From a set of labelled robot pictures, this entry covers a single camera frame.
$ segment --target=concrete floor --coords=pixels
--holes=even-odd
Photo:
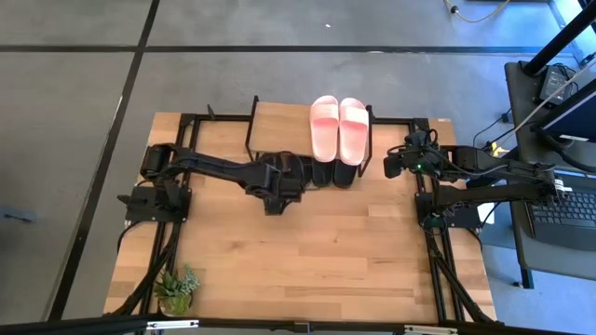
[[[149,0],[5,0],[0,44],[136,45]],[[458,1],[471,17],[495,3]],[[511,4],[470,25],[440,0],[162,1],[150,45],[402,45],[541,47],[559,31],[545,4]],[[98,162],[132,55],[0,53],[0,204],[33,210],[32,225],[0,225],[0,323],[43,317],[58,268]],[[508,108],[504,54],[145,54],[74,282],[66,317],[100,315],[124,207],[155,112],[248,113],[251,97],[309,103],[355,96],[377,115],[451,118],[460,143]],[[558,59],[576,65],[570,56]],[[498,125],[481,141],[508,129]],[[596,332],[596,282],[564,278],[574,308],[518,278],[508,250],[486,248],[495,307],[506,324]],[[545,282],[556,277],[545,275]],[[545,284],[545,287],[556,288]],[[537,305],[549,310],[538,311]]]

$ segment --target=potted plant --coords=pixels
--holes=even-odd
[[[193,291],[198,288],[199,283],[190,266],[185,265],[184,268],[186,275],[183,278],[178,277],[176,270],[173,274],[164,271],[161,282],[155,282],[155,295],[164,315],[181,316],[188,313]]]

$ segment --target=plant pot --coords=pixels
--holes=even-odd
[[[184,316],[190,310],[192,299],[191,295],[159,298],[159,309],[166,316]]]

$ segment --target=metal bracket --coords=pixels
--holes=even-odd
[[[179,127],[188,127],[193,123],[193,121],[195,121],[194,114],[182,114],[180,115],[180,123],[178,125]]]
[[[174,185],[171,191],[177,200],[176,208],[164,206],[160,201],[164,191],[155,187],[137,186],[130,195],[119,195],[118,200],[127,205],[128,221],[184,222],[188,217],[192,189]]]
[[[406,325],[403,333],[404,335],[457,335],[457,329]]]
[[[443,215],[443,220],[433,220],[433,194],[416,194],[414,201],[416,204],[416,214],[418,215],[418,224],[423,229],[431,228],[469,228],[478,230],[481,227],[480,215],[476,205],[468,205],[459,208],[450,215]]]
[[[147,330],[198,328],[198,320],[147,322]]]
[[[418,127],[420,130],[429,130],[430,124],[428,123],[427,118],[414,118],[412,119],[413,124]]]
[[[213,109],[211,108],[211,105],[209,105],[209,104],[207,104],[207,113],[209,114],[211,121],[215,121],[215,112],[213,111]]]

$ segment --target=pink slide sandal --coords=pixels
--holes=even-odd
[[[369,139],[369,113],[362,102],[345,98],[339,106],[339,155],[342,162],[358,166],[364,160]]]
[[[331,162],[337,155],[338,119],[337,99],[333,96],[320,97],[310,107],[313,157],[321,163]]]

